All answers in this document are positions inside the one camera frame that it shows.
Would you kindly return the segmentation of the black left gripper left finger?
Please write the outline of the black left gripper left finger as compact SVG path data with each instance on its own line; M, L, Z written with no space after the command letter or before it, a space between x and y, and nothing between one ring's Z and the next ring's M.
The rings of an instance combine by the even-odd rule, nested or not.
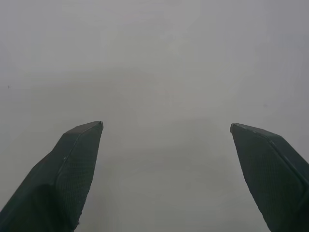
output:
M0 211L0 232L74 232L90 191L102 121L65 132Z

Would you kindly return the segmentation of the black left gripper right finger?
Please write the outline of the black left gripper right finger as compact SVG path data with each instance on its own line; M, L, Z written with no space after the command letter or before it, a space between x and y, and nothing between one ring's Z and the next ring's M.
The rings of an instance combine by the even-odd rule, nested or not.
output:
M309 163L280 135L231 124L249 191L271 232L309 232Z

